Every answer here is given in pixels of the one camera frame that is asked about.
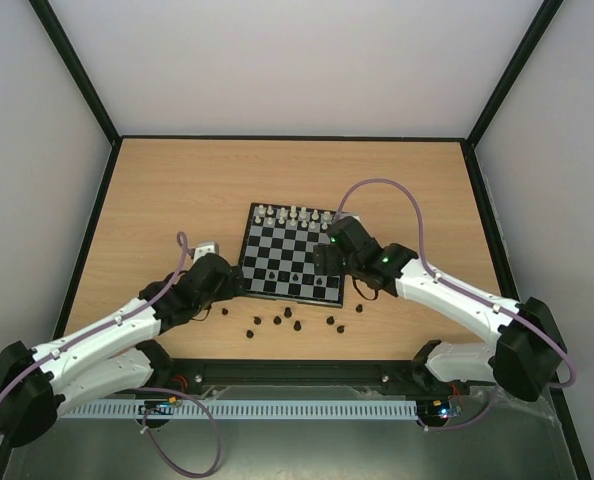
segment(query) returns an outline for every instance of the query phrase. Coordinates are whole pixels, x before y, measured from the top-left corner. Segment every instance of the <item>purple cable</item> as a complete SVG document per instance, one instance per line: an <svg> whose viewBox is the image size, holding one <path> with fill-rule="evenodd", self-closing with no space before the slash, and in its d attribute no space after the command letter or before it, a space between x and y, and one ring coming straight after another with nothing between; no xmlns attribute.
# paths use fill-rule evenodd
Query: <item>purple cable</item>
<svg viewBox="0 0 594 480"><path fill-rule="evenodd" d="M356 183L355 185L350 187L350 190L348 190L348 192L346 192L346 195L344 195L344 198L341 199L341 203L339 204L339 207L337 208L337 212L335 213L335 216L333 217L334 220L339 218L339 215L341 214L342 209L344 208L344 204L348 200L348 197L350 197L350 194L353 193L355 190L357 190L362 185L367 185L369 183L385 183L387 185L392 185L393 187L398 188L400 191L402 191L404 194L406 194L406 196L408 197L410 202L413 204L413 208L415 209L415 213L417 214L417 226L419 229L419 259L421 260L421 264L424 267L424 270L426 270L426 272L428 272L428 275L432 276L433 278L436 278L435 274L437 272L435 272L430 267L430 265L428 264L428 261L426 260L426 250L424 247L424 221L423 221L422 215L421 215L421 208L419 208L419 204L417 203L417 200L415 200L415 197L413 196L413 194L410 193L410 191L403 185L400 185L399 183L397 183L393 180L388 180L387 178L370 178L370 179L362 180L361 182ZM469 292L468 290L462 288L459 285L456 285L456 284L450 282L449 280L446 280L443 277L437 278L437 281L443 285L446 285L448 288L451 288L451 289L455 290L456 292L459 292L462 295L464 295L472 300L475 300L476 302L481 303L482 305L484 305L488 308L493 308L493 306L495 305L494 302L491 302L490 300L488 300L486 298L482 298L479 295ZM513 320L516 320L521 325L523 325L528 330L530 330L535 335L537 335L539 338L541 338L546 343L546 345L548 345L550 348L552 348L557 353L557 355L559 355L561 357L563 362L566 364L566 366L568 367L568 370L570 372L570 378L563 383L551 382L548 384L549 387L551 387L551 388L565 388L565 387L570 387L571 385L573 385L575 383L575 381L577 380L577 369L573 365L573 362L570 359L570 357L568 356L568 354L566 352L564 352L563 349L559 345L557 345L554 340L552 340L548 335L546 335L544 332L542 332L539 328L537 328L535 325L530 323L528 320L520 317L519 315L517 315L514 312L511 312L507 308L500 307L499 312L503 313L504 315L509 316Z"/></svg>
<svg viewBox="0 0 594 480"><path fill-rule="evenodd" d="M162 288L161 291L159 293L157 293L157 295L155 295L153 298L151 298L148 302L146 302L143 305L140 305L139 307L137 307L132 312L124 313L123 315L121 315L120 318L121 318L122 321L123 320L128 320L129 318L134 317L138 313L141 313L144 310L146 310L153 303L155 303L157 300L159 300L161 297L163 297L166 294L166 292L168 290L170 290L170 287L172 287L173 284L177 281L177 277L179 277L179 273L181 272L181 269L184 267L184 262L186 261L186 255L188 254L189 251L191 251L191 250L188 249L188 237L186 237L186 234L184 232L177 232L177 243L181 247L182 253L181 253L181 257L179 258L179 263L177 264L177 268L175 268L175 271L170 276L170 279L168 280L168 283L166 283L166 285L164 286L164 288ZM64 343L63 345L61 345L58 348L58 350L59 350L60 353L63 353L65 351L67 351L70 347L72 347L74 345L77 345L78 343L86 340L87 338L92 337L93 335L96 335L99 332L102 332L102 331L106 330L107 328L112 327L113 325L117 325L117 322L114 319L113 320L109 320L106 323L102 323L101 325L99 325L99 326L97 326L97 327L89 330L88 332L83 333L79 337L73 338L71 341L69 341L67 343ZM0 405L6 399L6 397L8 396L8 394L13 390L13 388L15 388L20 382L22 382L28 375L30 375L31 373L33 373L35 370L37 370L39 367L41 367L42 365L44 365L46 362L48 362L50 360L53 360L55 358L57 358L57 357L53 353L49 353L45 357L42 357L41 359L37 360L36 362L34 362L32 365L30 365L26 369L24 369L24 371L22 371L19 375L17 375L1 391L1 393L0 393Z"/></svg>
<svg viewBox="0 0 594 480"><path fill-rule="evenodd" d="M142 388L136 388L135 390L137 390L139 392L165 393L167 395L175 395L176 397L181 397L186 400L190 400L206 414L206 416L208 417L208 420L210 420L210 424L212 425L213 430L215 432L215 440L217 443L217 453L215 454L215 460L213 461L213 464L204 473L193 473L193 472L184 470L183 468L178 466L176 463L174 463L170 458L168 458L168 456L164 453L162 448L159 446L159 444L155 440L155 437L153 436L153 434L150 432L150 429L146 425L146 420L148 419L148 415L150 414L152 409L148 410L144 414L144 418L142 418L142 420L141 420L141 425L142 425L142 427L144 427L144 429L142 430L142 433L145 433L146 436L153 443L155 449L157 450L157 453L159 454L161 459L164 461L164 463L166 463L166 465L168 465L172 470L177 472L179 475L182 475L186 478L206 478L206 477L212 475L213 473L215 473L217 471L217 468L219 465L219 460L221 459L221 443L222 443L221 442L221 434L219 433L219 429L217 427L217 421L215 420L215 417L212 416L212 414L210 413L210 411L208 411L208 409L204 406L204 404L202 404L199 400L191 397L190 395L187 395L182 392L176 392L175 390L169 390L168 388L142 387Z"/></svg>
<svg viewBox="0 0 594 480"><path fill-rule="evenodd" d="M444 427L429 427L428 425L426 425L424 423L424 421L421 418L418 418L417 419L417 423L419 423L422 427L427 428L428 430L434 430L434 431L438 431L438 432L446 432L446 431L450 431L450 430L459 430L460 428L470 427L471 425L474 425L475 423L479 422L482 418L484 418L486 416L486 414L488 412L490 412L490 410L493 408L493 406L495 405L495 403L497 403L497 395L498 394L499 394L499 385L495 385L495 389L493 390L493 396L490 399L490 402L488 402L488 405L486 405L486 408L484 408L479 413L479 415L471 418L467 422L460 423L458 425L446 425Z"/></svg>

